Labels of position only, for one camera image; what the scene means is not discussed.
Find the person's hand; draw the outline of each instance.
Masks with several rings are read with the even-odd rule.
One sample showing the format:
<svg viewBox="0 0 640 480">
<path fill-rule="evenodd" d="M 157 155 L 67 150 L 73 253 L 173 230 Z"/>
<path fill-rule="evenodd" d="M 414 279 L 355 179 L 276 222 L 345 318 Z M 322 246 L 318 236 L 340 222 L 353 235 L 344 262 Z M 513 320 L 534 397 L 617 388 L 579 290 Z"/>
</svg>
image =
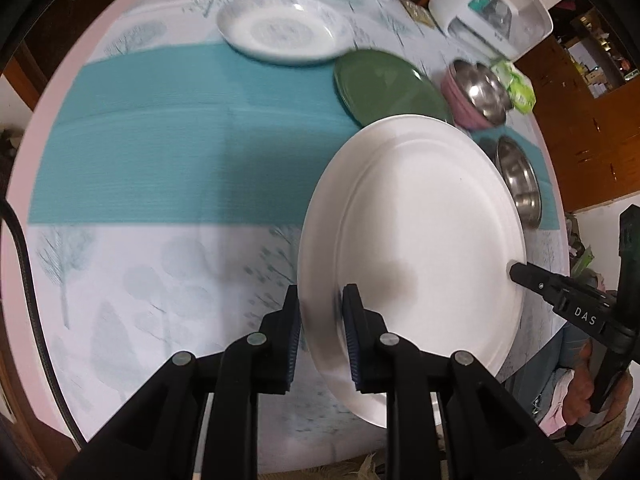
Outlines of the person's hand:
<svg viewBox="0 0 640 480">
<path fill-rule="evenodd" d="M 578 363 L 575 367 L 574 378 L 569 383 L 569 388 L 562 402 L 562 418 L 568 426 L 575 424 L 578 420 L 591 411 L 589 399 L 593 395 L 593 378 L 589 372 L 589 358 L 591 357 L 591 340 L 580 350 Z M 616 418 L 626 408 L 633 388 L 631 374 L 626 372 L 618 381 L 611 395 L 613 402 L 604 422 L 609 422 Z"/>
</svg>

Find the white dinner plate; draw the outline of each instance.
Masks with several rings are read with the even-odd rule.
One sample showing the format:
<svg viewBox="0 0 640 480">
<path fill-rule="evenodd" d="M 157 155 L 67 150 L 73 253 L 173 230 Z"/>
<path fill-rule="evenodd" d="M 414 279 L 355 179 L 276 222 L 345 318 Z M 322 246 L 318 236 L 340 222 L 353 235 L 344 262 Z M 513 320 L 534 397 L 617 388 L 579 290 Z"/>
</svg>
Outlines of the white dinner plate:
<svg viewBox="0 0 640 480">
<path fill-rule="evenodd" d="M 465 349 L 495 375 L 522 312 L 511 262 L 526 262 L 518 213 L 469 137 L 415 115 L 357 133 L 316 186 L 298 257 L 305 338 L 334 396 L 386 426 L 385 395 L 360 394 L 351 380 L 339 308 L 345 285 L 356 283 L 365 308 L 421 350 Z"/>
<path fill-rule="evenodd" d="M 217 22 L 233 48 L 271 63 L 323 62 L 354 45 L 351 23 L 317 0 L 234 0 Z"/>
</svg>

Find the pink bowl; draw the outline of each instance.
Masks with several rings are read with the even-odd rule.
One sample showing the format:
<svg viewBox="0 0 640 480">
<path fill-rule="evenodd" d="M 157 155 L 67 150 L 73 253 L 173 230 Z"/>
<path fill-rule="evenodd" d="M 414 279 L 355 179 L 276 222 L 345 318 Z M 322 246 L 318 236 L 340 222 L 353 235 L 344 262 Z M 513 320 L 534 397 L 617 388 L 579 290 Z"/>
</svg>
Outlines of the pink bowl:
<svg viewBox="0 0 640 480">
<path fill-rule="evenodd" d="M 466 98 L 462 90 L 458 87 L 458 83 L 453 79 L 451 70 L 446 71 L 442 84 L 440 85 L 442 95 L 449 103 L 453 118 L 457 124 L 467 130 L 487 130 L 493 128 L 488 119 L 482 115 L 471 101 Z"/>
</svg>

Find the stainless steel bowl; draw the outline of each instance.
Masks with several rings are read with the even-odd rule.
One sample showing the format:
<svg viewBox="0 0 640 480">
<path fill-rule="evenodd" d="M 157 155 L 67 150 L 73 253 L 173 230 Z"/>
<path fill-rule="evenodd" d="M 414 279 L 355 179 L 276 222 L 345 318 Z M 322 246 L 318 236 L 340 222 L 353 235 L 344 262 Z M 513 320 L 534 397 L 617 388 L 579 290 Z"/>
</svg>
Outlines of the stainless steel bowl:
<svg viewBox="0 0 640 480">
<path fill-rule="evenodd" d="M 463 59 L 449 67 L 453 79 L 471 104 L 494 126 L 507 120 L 507 111 L 513 108 L 508 92 L 496 75 L 483 64 L 473 65 Z"/>
<path fill-rule="evenodd" d="M 542 202 L 529 159 L 511 137 L 502 136 L 498 139 L 494 162 L 513 197 L 522 226 L 537 229 L 542 220 Z"/>
</svg>

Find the black cable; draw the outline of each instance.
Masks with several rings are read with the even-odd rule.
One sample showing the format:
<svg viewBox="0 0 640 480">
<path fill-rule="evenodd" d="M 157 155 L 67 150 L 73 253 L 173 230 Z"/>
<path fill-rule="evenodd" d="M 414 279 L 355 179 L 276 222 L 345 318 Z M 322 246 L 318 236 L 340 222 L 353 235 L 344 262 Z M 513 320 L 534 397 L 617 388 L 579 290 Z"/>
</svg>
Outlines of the black cable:
<svg viewBox="0 0 640 480">
<path fill-rule="evenodd" d="M 18 217 L 15 215 L 13 208 L 3 197 L 0 197 L 0 220 L 4 220 L 12 237 L 14 238 L 15 250 L 18 254 L 18 262 L 20 263 L 20 273 L 22 274 L 24 299 L 27 303 L 27 311 L 29 312 L 29 319 L 31 321 L 31 330 L 33 331 L 33 337 L 36 341 L 36 348 L 40 355 L 44 375 L 47 378 L 47 382 L 51 388 L 51 393 L 53 394 L 56 405 L 60 410 L 62 419 L 65 421 L 66 426 L 69 428 L 69 431 L 71 432 L 74 440 L 78 443 L 78 446 L 84 447 L 86 445 L 86 440 L 82 435 L 80 428 L 78 428 L 76 420 L 71 414 L 71 410 L 69 410 L 69 406 L 66 404 L 56 373 L 53 370 L 49 351 L 47 350 L 47 343 L 44 339 L 42 324 L 40 323 L 40 313 L 38 312 L 38 305 L 36 303 L 36 291 L 33 286 L 33 275 L 31 274 L 27 242 L 24 239 L 24 233 L 20 227 Z"/>
</svg>

